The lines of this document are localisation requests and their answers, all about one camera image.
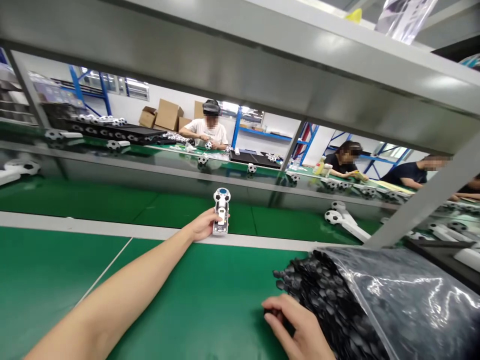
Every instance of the finger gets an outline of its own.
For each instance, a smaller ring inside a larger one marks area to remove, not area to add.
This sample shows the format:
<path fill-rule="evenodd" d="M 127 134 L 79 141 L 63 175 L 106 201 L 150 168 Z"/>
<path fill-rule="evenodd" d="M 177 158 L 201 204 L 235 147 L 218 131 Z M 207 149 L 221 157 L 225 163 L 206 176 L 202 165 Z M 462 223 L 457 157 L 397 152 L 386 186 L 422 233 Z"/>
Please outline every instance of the finger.
<path fill-rule="evenodd" d="M 273 333 L 288 355 L 288 358 L 299 359 L 299 355 L 301 355 L 300 350 L 282 323 L 271 313 L 266 313 L 264 318 L 268 325 L 270 325 Z"/>

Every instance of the cardboard box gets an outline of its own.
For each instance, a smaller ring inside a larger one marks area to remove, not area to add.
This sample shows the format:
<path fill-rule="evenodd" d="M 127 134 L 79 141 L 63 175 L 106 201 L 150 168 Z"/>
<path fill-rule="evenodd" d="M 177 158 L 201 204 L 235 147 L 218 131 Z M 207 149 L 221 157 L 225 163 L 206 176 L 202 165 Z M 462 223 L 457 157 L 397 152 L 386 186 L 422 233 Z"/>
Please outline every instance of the cardboard box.
<path fill-rule="evenodd" d="M 173 102 L 160 99 L 156 111 L 155 125 L 171 131 L 179 130 L 179 117 L 184 115 L 180 106 Z"/>
<path fill-rule="evenodd" d="M 191 122 L 192 122 L 191 119 L 188 119 L 186 117 L 179 117 L 178 118 L 178 131 L 180 131 L 181 128 L 183 128 L 187 124 L 190 124 Z"/>
<path fill-rule="evenodd" d="M 140 120 L 138 121 L 140 126 L 151 129 L 155 123 L 156 112 L 157 109 L 150 106 L 145 106 L 141 111 Z"/>
<path fill-rule="evenodd" d="M 195 101 L 194 119 L 203 119 L 204 117 L 204 103 Z"/>

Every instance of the black tray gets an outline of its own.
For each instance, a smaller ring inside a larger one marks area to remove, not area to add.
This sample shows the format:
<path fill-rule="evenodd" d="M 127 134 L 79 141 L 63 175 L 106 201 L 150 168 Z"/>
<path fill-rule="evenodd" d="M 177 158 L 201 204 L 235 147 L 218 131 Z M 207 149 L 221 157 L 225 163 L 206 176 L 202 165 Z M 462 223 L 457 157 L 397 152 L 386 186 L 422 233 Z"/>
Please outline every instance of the black tray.
<path fill-rule="evenodd" d="M 470 248 L 471 242 L 408 240 L 405 246 L 480 295 L 480 272 L 454 259 L 460 250 Z"/>

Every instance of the green workbench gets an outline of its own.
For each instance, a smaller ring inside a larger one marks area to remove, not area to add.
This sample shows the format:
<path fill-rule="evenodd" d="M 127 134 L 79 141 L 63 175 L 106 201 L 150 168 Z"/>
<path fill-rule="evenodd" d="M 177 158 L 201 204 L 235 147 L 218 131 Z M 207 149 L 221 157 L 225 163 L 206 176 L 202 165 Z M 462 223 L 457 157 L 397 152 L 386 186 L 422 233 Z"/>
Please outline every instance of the green workbench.
<path fill-rule="evenodd" d="M 124 237 L 0 227 L 0 349 L 21 359 L 92 286 Z M 133 239 L 98 285 L 157 246 Z M 109 359 L 286 359 L 261 302 L 298 251 L 193 244 Z"/>

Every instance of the worker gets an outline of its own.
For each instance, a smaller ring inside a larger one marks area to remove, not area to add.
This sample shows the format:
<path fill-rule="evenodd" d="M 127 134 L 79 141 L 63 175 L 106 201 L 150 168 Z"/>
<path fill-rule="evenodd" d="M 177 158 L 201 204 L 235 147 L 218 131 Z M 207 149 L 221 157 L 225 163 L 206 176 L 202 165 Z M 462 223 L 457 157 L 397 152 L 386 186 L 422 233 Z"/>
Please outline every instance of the worker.
<path fill-rule="evenodd" d="M 157 295 L 190 245 L 211 235 L 213 221 L 220 220 L 211 208 L 124 266 L 73 308 L 24 359 L 106 359 Z M 261 305 L 267 310 L 280 311 L 295 327 L 291 337 L 280 317 L 264 315 L 290 359 L 335 360 L 315 315 L 292 297 L 286 294 L 270 297 Z"/>
<path fill-rule="evenodd" d="M 470 180 L 455 194 L 457 197 L 480 200 L 480 174 Z"/>
<path fill-rule="evenodd" d="M 185 125 L 178 132 L 185 138 L 195 139 L 195 146 L 205 147 L 211 142 L 214 150 L 225 150 L 229 145 L 227 130 L 219 123 L 220 105 L 216 100 L 203 103 L 204 118 L 197 118 Z"/>
<path fill-rule="evenodd" d="M 380 180 L 386 183 L 419 190 L 427 183 L 427 172 L 443 168 L 449 161 L 448 156 L 428 155 L 420 161 L 407 162 L 390 169 Z M 449 200 L 459 201 L 456 194 Z"/>
<path fill-rule="evenodd" d="M 367 181 L 369 177 L 367 175 L 362 176 L 354 163 L 359 158 L 362 150 L 359 142 L 345 141 L 334 153 L 325 157 L 325 164 L 332 166 L 330 174 L 342 179 L 352 177 Z"/>

